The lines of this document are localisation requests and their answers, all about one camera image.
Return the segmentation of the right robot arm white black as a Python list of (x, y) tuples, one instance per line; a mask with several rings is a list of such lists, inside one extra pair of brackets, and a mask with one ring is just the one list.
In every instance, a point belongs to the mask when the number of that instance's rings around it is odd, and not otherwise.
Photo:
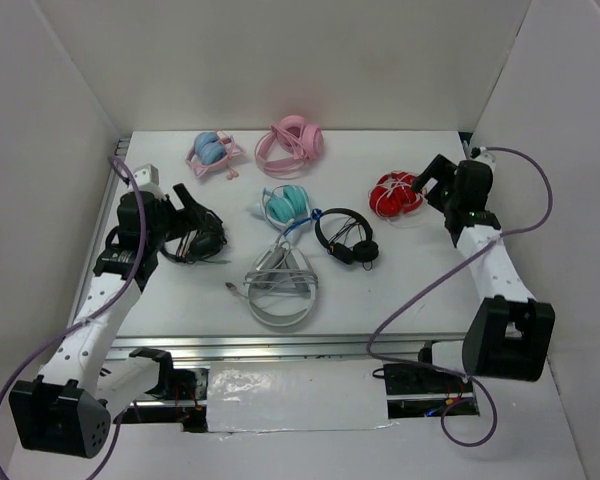
[(509, 235), (487, 209), (494, 181), (490, 149), (457, 164), (439, 154), (416, 177), (419, 193), (433, 180), (426, 201), (444, 215), (444, 226), (468, 268), (480, 305), (462, 345), (470, 375), (535, 382), (544, 369), (555, 311), (538, 301), (518, 275), (504, 244)]

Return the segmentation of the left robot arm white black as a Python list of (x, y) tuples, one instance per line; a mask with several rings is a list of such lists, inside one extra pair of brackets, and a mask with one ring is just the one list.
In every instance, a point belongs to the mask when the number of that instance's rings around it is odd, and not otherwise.
[(199, 226), (196, 202), (184, 184), (173, 188), (181, 208), (157, 186), (124, 194), (118, 224), (108, 234), (78, 317), (31, 381), (19, 380), (8, 401), (27, 450), (93, 458), (115, 417), (143, 394), (162, 399), (176, 387), (165, 350), (140, 347), (118, 366), (104, 363), (113, 341), (158, 265), (165, 243)]

